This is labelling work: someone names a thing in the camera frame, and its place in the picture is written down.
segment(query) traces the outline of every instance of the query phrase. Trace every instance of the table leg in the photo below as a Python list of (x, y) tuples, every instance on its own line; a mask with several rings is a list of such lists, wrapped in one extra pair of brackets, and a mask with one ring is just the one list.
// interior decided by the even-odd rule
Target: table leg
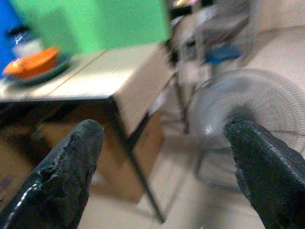
[(161, 223), (164, 223), (165, 222), (165, 217), (163, 216), (163, 214), (161, 213), (160, 211), (160, 208), (159, 208), (159, 205), (154, 197), (154, 194), (153, 194), (153, 191), (150, 187), (150, 184), (149, 182), (147, 181), (136, 157), (134, 156), (133, 154), (133, 147), (136, 143), (137, 140), (133, 141), (133, 140), (130, 140), (130, 139), (127, 139), (125, 137), (125, 134), (124, 134), (124, 131), (122, 129), (122, 125), (121, 125), (121, 122), (118, 118), (118, 116), (116, 116), (116, 114), (112, 114), (110, 119), (111, 120), (111, 123), (112, 123), (112, 126), (113, 128), (117, 131), (118, 135), (119, 135), (119, 138), (121, 139), (122, 143), (124, 144), (124, 148), (127, 152), (127, 156), (128, 158), (130, 159), (130, 162), (132, 164), (132, 167), (133, 169), (135, 170), (141, 184), (142, 184), (142, 187), (144, 189), (144, 191), (147, 193), (148, 195), (148, 198), (152, 204), (152, 207), (154, 208), (154, 211), (156, 213), (156, 217), (158, 218), (158, 220), (161, 222)]

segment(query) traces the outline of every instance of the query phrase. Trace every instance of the metal table leg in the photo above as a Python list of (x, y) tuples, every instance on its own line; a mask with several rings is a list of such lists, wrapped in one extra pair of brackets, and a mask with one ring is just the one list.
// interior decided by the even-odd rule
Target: metal table leg
[(122, 129), (122, 125), (121, 125), (121, 122), (119, 120), (119, 117), (116, 113), (109, 113), (108, 115), (110, 115), (110, 119), (111, 120), (111, 124), (113, 126), (113, 128), (117, 131), (118, 135), (119, 135), (119, 138), (121, 139), (123, 145), (124, 145), (124, 148), (126, 149), (126, 152), (127, 152), (127, 156), (128, 158), (130, 159), (131, 163), (132, 163), (132, 167), (133, 169), (135, 170), (135, 172), (137, 173), (138, 175), (138, 178), (144, 188), (144, 191), (147, 193), (148, 195), (148, 198), (152, 204), (152, 207), (154, 208), (154, 211), (156, 213), (156, 217), (158, 218), (158, 220), (161, 222), (161, 223), (164, 223), (165, 222), (165, 217), (164, 215), (162, 214), (162, 212), (160, 211), (160, 208), (159, 208), (159, 205), (154, 197), (154, 194), (153, 194), (153, 191), (150, 187), (150, 184), (148, 183), (136, 157), (134, 156), (133, 154), (133, 148), (136, 144), (136, 142), (138, 141), (140, 135), (141, 135), (141, 132), (143, 131), (143, 129), (145, 128), (147, 122), (148, 122), (148, 117), (146, 117), (142, 123), (140, 124), (140, 126), (138, 127), (138, 129), (135, 131), (135, 133), (129, 138), (127, 139), (125, 137), (125, 134), (124, 134), (124, 131)]

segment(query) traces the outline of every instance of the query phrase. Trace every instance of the green wall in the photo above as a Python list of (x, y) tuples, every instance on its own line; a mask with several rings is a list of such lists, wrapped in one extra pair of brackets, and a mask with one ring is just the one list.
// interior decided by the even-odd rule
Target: green wall
[(46, 46), (80, 53), (169, 38), (163, 0), (11, 0)]

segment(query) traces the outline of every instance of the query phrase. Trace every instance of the electric fan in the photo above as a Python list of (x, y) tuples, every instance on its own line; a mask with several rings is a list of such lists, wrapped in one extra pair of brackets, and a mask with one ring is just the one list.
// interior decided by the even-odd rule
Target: electric fan
[(225, 136), (233, 119), (265, 127), (304, 156), (304, 93), (275, 73), (242, 69), (213, 77), (196, 91), (189, 118), (200, 150), (196, 173), (208, 183), (238, 189), (236, 163)]

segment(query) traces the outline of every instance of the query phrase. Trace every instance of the wall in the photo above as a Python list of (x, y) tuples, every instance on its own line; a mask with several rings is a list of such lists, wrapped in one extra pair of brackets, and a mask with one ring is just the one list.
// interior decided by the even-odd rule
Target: wall
[(258, 31), (305, 26), (305, 0), (259, 0)]
[(169, 22), (163, 0), (11, 0), (46, 46), (91, 52), (164, 41)]

